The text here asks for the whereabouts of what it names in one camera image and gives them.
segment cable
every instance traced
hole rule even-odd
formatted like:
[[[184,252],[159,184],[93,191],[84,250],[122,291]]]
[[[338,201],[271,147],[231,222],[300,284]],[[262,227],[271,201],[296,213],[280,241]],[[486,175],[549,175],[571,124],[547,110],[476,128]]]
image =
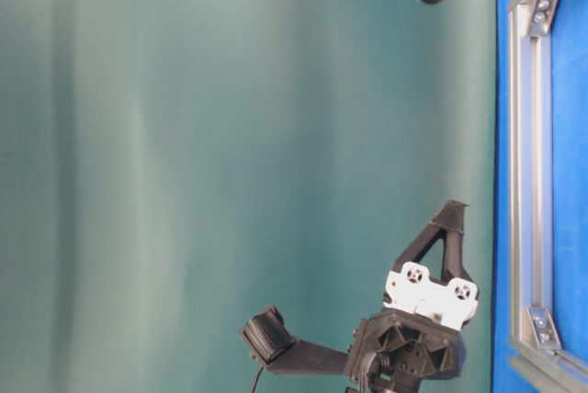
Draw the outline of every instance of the cable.
[[[264,371],[264,367],[261,366],[259,367],[259,370],[257,370],[257,373],[255,374],[254,377],[254,384],[251,386],[251,393],[255,393],[255,389],[257,388],[257,383],[259,382],[259,377],[261,376],[261,372]]]

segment bolt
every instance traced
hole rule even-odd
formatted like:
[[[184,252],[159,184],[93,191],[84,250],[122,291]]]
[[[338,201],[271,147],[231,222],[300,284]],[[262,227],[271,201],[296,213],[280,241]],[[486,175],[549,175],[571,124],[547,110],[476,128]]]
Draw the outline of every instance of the bolt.
[[[551,339],[551,334],[550,334],[550,333],[541,332],[541,333],[539,334],[539,340],[540,340],[542,343],[545,343],[545,342],[549,341],[550,339]]]
[[[537,12],[535,14],[535,16],[533,17],[533,22],[535,24],[540,24],[540,23],[544,23],[546,19],[547,19],[547,17],[543,12]]]
[[[548,10],[550,6],[551,3],[549,2],[549,0],[539,0],[539,2],[537,3],[537,10],[543,12]]]
[[[545,326],[548,325],[547,322],[545,321],[545,318],[535,317],[535,318],[533,318],[533,321],[535,322],[537,327],[539,327],[539,329],[543,329]]]

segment aluminum frame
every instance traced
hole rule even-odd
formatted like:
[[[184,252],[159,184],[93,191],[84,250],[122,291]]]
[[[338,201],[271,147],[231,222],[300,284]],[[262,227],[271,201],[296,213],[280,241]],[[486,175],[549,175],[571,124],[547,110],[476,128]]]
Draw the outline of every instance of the aluminum frame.
[[[511,0],[509,35],[511,366],[539,391],[588,392],[588,365],[562,347],[551,317],[551,37],[558,0]]]

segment teal backdrop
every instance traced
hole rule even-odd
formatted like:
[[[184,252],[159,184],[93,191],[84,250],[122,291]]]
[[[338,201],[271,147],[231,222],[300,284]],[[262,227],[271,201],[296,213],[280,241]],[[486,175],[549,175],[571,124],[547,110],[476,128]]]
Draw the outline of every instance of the teal backdrop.
[[[422,391],[490,392],[494,46],[494,0],[0,0],[0,391],[248,391],[252,314],[344,349],[455,198],[481,304]]]

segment black triangular bracket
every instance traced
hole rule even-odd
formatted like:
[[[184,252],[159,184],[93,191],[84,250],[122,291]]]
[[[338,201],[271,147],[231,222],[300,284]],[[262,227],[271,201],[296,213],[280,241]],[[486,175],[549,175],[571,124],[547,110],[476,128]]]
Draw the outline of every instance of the black triangular bracket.
[[[446,284],[458,277],[472,281],[462,263],[463,219],[466,204],[449,200],[398,257],[392,271],[400,272],[407,262],[420,263],[433,245],[443,241],[443,269],[441,282]]]

